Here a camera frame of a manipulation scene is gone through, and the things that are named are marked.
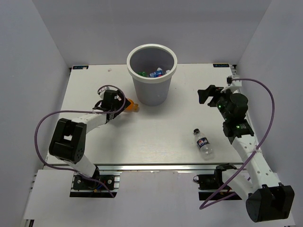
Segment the orange juice bottle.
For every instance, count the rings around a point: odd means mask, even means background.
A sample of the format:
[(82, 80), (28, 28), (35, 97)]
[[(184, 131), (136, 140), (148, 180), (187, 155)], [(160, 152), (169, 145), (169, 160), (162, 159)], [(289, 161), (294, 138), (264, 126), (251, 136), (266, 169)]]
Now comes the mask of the orange juice bottle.
[(125, 112), (138, 112), (139, 111), (139, 105), (135, 103), (132, 99), (127, 99), (129, 101), (129, 105), (127, 108), (125, 108)]

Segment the green plastic bottle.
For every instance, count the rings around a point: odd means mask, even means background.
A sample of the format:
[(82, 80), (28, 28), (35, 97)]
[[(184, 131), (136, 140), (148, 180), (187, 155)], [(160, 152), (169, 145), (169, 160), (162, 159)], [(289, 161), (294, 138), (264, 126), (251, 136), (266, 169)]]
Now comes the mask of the green plastic bottle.
[(146, 72), (139, 72), (138, 74), (139, 74), (140, 76), (143, 76), (143, 77), (146, 77), (146, 76), (147, 76)]

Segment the blue label water bottle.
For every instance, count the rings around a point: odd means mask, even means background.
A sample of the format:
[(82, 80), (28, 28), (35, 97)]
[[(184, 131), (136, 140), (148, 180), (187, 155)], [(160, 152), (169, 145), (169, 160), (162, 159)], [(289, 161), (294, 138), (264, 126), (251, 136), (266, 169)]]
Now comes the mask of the blue label water bottle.
[(158, 78), (158, 75), (159, 75), (159, 74), (166, 75), (166, 74), (169, 73), (169, 72), (170, 72), (170, 70), (163, 70), (162, 68), (157, 68), (156, 71), (151, 72), (151, 73), (149, 74), (149, 77), (150, 77), (150, 78)]

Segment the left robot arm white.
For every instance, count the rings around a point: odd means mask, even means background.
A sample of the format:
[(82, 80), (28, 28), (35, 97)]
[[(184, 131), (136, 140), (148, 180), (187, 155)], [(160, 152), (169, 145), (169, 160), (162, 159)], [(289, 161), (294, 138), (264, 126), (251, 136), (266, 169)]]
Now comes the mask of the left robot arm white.
[(101, 100), (95, 104), (92, 112), (74, 119), (59, 119), (49, 146), (50, 155), (64, 161), (82, 175), (85, 185), (91, 189), (99, 186), (100, 177), (98, 167), (84, 155), (86, 136), (131, 105), (120, 90), (106, 89), (99, 94)]

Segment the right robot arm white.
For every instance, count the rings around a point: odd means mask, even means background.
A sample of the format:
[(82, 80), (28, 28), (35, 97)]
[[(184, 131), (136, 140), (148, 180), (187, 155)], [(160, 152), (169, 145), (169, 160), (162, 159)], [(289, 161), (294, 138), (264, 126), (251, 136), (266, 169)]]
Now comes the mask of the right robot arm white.
[(218, 165), (214, 170), (214, 184), (220, 189), (230, 187), (245, 200), (248, 216), (253, 222), (287, 219), (294, 190), (281, 183), (259, 149), (246, 119), (246, 96), (214, 85), (197, 93), (200, 104), (211, 98), (208, 106), (216, 107), (222, 115), (223, 132), (243, 161), (240, 168), (232, 164)]

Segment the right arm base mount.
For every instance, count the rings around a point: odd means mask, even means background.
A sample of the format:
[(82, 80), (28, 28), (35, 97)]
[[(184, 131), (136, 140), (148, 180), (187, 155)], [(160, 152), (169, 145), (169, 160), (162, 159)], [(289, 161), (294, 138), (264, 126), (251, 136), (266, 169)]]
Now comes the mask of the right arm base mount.
[[(198, 197), (200, 201), (206, 200), (213, 192), (215, 192), (221, 184), (215, 178), (215, 169), (217, 165), (191, 165), (192, 171), (195, 173), (193, 182), (197, 186)], [(221, 191), (216, 194), (210, 201), (217, 201), (225, 196), (232, 195), (234, 191), (225, 186)], [(229, 201), (242, 200), (237, 194), (229, 197)]]

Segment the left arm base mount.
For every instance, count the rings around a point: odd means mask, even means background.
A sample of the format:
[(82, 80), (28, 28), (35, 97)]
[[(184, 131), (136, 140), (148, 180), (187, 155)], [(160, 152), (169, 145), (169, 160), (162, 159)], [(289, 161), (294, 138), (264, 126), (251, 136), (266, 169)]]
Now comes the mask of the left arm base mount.
[[(116, 196), (121, 172), (101, 171), (99, 172), (99, 181), (102, 182)], [(113, 198), (104, 185), (85, 180), (80, 175), (74, 175), (71, 183), (71, 198)]]

